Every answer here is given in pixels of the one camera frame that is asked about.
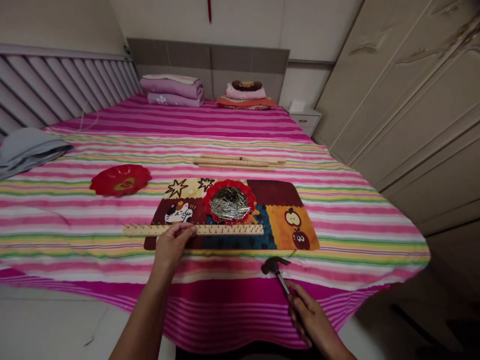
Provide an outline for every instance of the wooden loom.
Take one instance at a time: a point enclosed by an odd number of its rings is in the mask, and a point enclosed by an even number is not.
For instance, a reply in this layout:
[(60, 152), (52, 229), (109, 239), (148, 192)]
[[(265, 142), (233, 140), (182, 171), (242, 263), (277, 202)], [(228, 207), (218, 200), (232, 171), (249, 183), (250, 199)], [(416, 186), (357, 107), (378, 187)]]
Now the wooden loom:
[(284, 168), (286, 160), (271, 157), (248, 157), (202, 154), (193, 163), (200, 168), (220, 168), (274, 172)]

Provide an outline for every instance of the wardrobe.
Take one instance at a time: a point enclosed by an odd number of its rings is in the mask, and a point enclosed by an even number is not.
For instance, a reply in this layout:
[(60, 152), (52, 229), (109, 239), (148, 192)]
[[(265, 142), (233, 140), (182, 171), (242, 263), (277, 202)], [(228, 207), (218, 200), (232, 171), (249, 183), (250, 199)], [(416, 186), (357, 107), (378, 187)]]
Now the wardrobe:
[(480, 277), (479, 32), (477, 0), (365, 0), (313, 135), (416, 224), (432, 264), (470, 280)]

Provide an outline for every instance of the person's left hand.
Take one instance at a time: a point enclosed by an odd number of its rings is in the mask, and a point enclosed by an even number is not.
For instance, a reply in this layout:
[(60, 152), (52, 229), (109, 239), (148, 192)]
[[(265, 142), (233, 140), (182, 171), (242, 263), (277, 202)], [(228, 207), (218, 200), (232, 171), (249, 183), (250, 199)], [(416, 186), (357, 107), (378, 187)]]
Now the person's left hand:
[(152, 275), (173, 276), (189, 239), (195, 235), (196, 227), (190, 222), (176, 222), (160, 235), (156, 241)]

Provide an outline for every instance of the striped bedsheet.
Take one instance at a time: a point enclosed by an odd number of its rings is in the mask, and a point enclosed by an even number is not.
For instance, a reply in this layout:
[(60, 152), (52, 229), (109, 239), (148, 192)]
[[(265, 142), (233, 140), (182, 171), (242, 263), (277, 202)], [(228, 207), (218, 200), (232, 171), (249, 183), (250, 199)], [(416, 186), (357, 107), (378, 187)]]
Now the striped bedsheet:
[[(135, 115), (128, 117), (133, 108)], [(233, 114), (207, 104), (191, 111), (145, 105), (138, 95), (102, 110), (85, 131), (75, 133), (78, 119), (47, 129), (75, 149), (0, 182), (0, 281), (86, 294), (131, 311), (153, 253), (143, 249), (143, 238), (119, 235), (122, 224), (149, 223), (170, 181), (185, 176), (291, 182), (320, 242), (318, 251), (187, 251), (170, 289), (164, 332), (185, 350), (216, 353), (255, 340), (305, 347), (277, 280), (260, 270), (268, 257), (291, 261), (282, 268), (284, 276), (301, 282), (324, 305), (337, 330), (368, 296), (427, 265), (429, 249), (415, 226), (325, 147), (297, 137), (300, 128), (283, 110)], [(88, 115), (83, 127), (95, 117)], [(155, 118), (171, 126), (157, 128)], [(227, 130), (221, 119), (237, 128)], [(204, 126), (190, 133), (193, 124)], [(273, 173), (192, 164), (205, 153), (288, 162)], [(89, 190), (100, 171), (130, 163), (152, 175), (137, 194), (111, 198)]]
[[(99, 113), (85, 116), (82, 128), (95, 132), (175, 134), (190, 137), (223, 136), (229, 138), (276, 138), (310, 140), (281, 107), (269, 110), (234, 110), (205, 101), (202, 107), (159, 106), (136, 95)], [(80, 129), (81, 120), (73, 119), (55, 129)]]

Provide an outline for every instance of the white bed railing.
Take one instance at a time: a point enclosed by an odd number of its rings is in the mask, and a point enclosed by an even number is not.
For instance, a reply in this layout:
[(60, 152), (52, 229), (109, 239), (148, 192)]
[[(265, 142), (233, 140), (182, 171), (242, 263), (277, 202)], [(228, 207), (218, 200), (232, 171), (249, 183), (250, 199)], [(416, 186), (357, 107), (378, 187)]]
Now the white bed railing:
[(114, 106), (141, 92), (129, 56), (0, 44), (0, 140)]

